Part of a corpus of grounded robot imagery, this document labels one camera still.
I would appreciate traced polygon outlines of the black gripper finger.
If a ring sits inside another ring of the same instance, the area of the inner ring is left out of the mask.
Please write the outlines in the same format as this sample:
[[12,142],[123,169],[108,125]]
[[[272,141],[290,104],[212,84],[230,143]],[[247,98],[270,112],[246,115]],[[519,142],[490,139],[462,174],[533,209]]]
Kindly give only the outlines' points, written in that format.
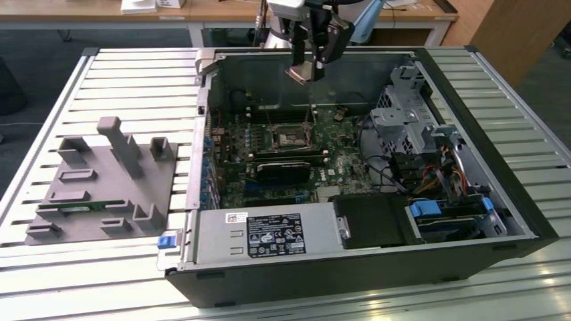
[[291,29],[292,68],[306,61],[306,40],[308,39],[310,18],[295,21]]
[[322,23],[311,31],[311,81],[324,77],[324,66],[338,60],[350,43],[354,34],[354,23],[347,20],[331,19],[328,24]]

